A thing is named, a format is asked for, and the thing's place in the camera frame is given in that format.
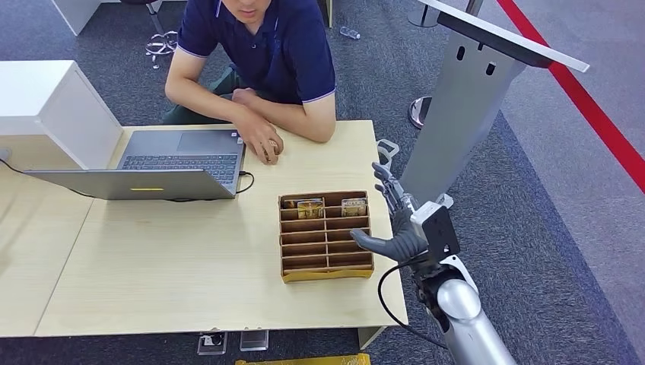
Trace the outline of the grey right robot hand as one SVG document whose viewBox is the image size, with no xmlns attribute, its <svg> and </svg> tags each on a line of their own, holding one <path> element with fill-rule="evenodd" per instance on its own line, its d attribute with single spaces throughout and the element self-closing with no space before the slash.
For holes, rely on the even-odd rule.
<svg viewBox="0 0 645 365">
<path fill-rule="evenodd" d="M 393 237 L 387 240 L 373 237 L 359 229 L 352 229 L 351 237 L 362 249 L 396 262 L 407 262 L 427 250 L 427 242 L 416 234 L 410 220 L 418 203 L 403 189 L 388 167 L 377 162 L 371 166 L 374 176 L 380 181 L 375 188 L 382 193 L 389 209 Z"/>
</svg>

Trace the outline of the person's right hand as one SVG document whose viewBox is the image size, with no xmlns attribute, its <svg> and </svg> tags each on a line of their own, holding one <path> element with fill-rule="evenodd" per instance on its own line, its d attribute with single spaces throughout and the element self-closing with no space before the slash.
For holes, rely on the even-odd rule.
<svg viewBox="0 0 645 365">
<path fill-rule="evenodd" d="M 284 150 L 284 142 L 275 127 L 255 113 L 247 113 L 233 121 L 241 138 L 257 158 L 267 165 L 275 165 Z"/>
</svg>

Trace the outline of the person's left hand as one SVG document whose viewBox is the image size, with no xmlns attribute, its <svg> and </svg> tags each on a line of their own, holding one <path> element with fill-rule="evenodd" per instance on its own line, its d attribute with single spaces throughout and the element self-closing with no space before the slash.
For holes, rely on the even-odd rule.
<svg viewBox="0 0 645 365">
<path fill-rule="evenodd" d="M 245 107 L 256 110 L 259 103 L 263 102 L 260 96 L 252 88 L 237 88 L 232 94 L 232 101 Z"/>
</svg>

